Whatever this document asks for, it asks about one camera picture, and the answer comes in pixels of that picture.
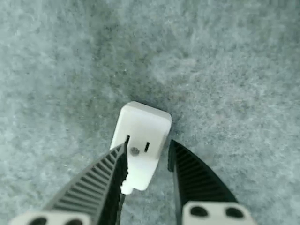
carpet floor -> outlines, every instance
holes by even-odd
[[[0,224],[108,151],[120,108],[172,115],[260,225],[300,224],[299,0],[1,0]],[[173,225],[167,150],[122,225]]]

rectangular slot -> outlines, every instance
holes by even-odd
[[[147,151],[148,151],[149,145],[150,145],[150,143],[149,143],[149,142],[147,142],[147,144],[146,144],[146,147],[145,147],[145,152],[147,152]]]

white plastic block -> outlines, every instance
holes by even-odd
[[[138,102],[122,107],[111,149],[129,138],[128,175],[121,187],[123,194],[130,194],[134,188],[143,191],[148,187],[171,124],[171,115],[159,109]]]
[[[249,211],[238,203],[189,201],[182,209],[182,225],[199,224],[257,225]]]
[[[26,212],[12,219],[8,225],[90,225],[87,214],[67,211]]]

small hole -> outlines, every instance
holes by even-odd
[[[45,217],[39,217],[31,221],[29,225],[45,225],[46,223],[47,219]]]
[[[139,151],[138,148],[132,147],[132,148],[130,149],[130,153],[131,153],[132,156],[137,156],[138,154],[140,154],[140,151]]]
[[[147,144],[146,144],[146,148],[145,148],[145,152],[147,152],[147,151],[148,151],[149,145],[150,145],[150,143],[149,143],[149,142],[147,142]]]
[[[226,215],[229,217],[234,217],[234,218],[243,218],[244,217],[243,213],[236,208],[227,208]]]
[[[83,223],[79,219],[72,219],[71,221],[67,222],[65,225],[83,225]]]
[[[206,217],[208,216],[208,212],[205,208],[202,208],[200,206],[195,206],[191,209],[191,214],[198,217]]]

ribbed rubber pad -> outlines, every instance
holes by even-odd
[[[110,150],[71,180],[50,201],[46,210],[87,213],[92,225],[114,225],[120,187],[127,176],[127,143]]]
[[[188,201],[237,202],[201,159],[174,140],[169,148],[168,170],[173,172],[177,221]]]

